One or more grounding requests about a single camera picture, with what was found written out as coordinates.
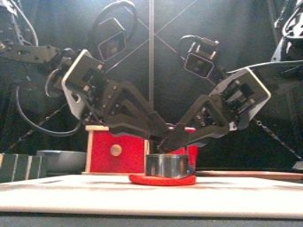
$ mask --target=stainless steel cup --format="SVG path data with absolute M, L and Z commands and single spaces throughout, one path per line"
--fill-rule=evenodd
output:
M 184 178 L 189 173 L 187 154 L 148 154 L 145 162 L 145 175 L 169 178 Z

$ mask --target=red plate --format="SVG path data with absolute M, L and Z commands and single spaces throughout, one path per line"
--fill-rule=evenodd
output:
M 184 186 L 195 184 L 196 177 L 193 175 L 175 179 L 160 176 L 129 175 L 129 180 L 133 184 L 149 186 Z

